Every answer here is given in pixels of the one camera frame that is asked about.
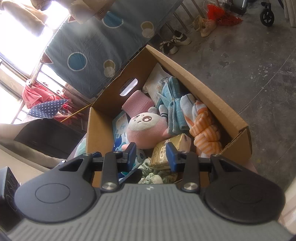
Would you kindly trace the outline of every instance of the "caster wheel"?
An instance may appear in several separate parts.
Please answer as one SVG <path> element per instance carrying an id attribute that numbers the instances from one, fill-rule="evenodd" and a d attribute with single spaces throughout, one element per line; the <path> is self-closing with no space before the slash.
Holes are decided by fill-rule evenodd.
<path id="1" fill-rule="evenodd" d="M 266 26 L 270 27 L 274 23 L 274 14 L 268 8 L 264 8 L 260 13 L 260 21 L 261 23 Z"/>

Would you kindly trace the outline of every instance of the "orange striped towel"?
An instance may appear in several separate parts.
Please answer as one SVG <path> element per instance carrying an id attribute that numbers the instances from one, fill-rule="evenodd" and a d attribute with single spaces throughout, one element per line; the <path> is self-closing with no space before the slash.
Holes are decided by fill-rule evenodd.
<path id="1" fill-rule="evenodd" d="M 189 132 L 194 137 L 194 145 L 197 152 L 204 154 L 218 154 L 222 150 L 219 142 L 220 132 L 207 106 L 201 101 L 195 101 L 192 94 L 181 97 L 180 106 L 185 120 L 190 128 Z"/>

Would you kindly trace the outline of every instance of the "shoe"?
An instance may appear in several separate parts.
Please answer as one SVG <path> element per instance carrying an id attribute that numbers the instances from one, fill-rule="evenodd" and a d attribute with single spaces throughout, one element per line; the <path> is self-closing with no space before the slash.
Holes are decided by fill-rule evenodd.
<path id="1" fill-rule="evenodd" d="M 160 49 L 162 49 L 164 54 L 174 54 L 178 51 L 178 48 L 171 41 L 163 41 L 160 44 Z"/>
<path id="2" fill-rule="evenodd" d="M 185 34 L 175 30 L 174 32 L 174 36 L 171 39 L 171 42 L 174 43 L 174 45 L 176 46 L 180 46 L 180 45 L 188 45 L 191 43 L 191 39 L 189 37 L 187 37 Z"/>
<path id="3" fill-rule="evenodd" d="M 196 31 L 200 31 L 202 37 L 209 36 L 210 33 L 217 27 L 215 20 L 202 18 L 200 15 L 193 21 L 193 27 Z"/>

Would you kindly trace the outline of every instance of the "silver bolt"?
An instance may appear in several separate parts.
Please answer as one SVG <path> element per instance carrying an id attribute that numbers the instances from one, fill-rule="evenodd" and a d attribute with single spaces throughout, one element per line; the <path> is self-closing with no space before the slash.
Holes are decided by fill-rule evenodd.
<path id="1" fill-rule="evenodd" d="M 117 187 L 117 185 L 115 183 L 111 183 L 111 182 L 104 183 L 102 186 L 102 188 L 106 189 L 106 190 L 114 190 L 116 187 Z"/>
<path id="2" fill-rule="evenodd" d="M 198 185 L 197 185 L 196 183 L 185 183 L 185 184 L 184 184 L 184 188 L 185 188 L 186 190 L 191 191 L 191 190 L 195 190 L 195 189 L 197 189 L 197 188 L 198 188 Z"/>

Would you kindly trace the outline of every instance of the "gray ribbed surface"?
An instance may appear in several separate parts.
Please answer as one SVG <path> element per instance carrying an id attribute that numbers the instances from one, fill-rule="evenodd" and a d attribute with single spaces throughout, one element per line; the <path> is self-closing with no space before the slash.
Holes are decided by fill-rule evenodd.
<path id="1" fill-rule="evenodd" d="M 196 194 L 175 185 L 126 184 L 104 194 L 96 206 L 68 223 L 42 225 L 22 221 L 12 241 L 288 241 L 292 235 L 273 221 L 247 226 L 212 214 Z"/>

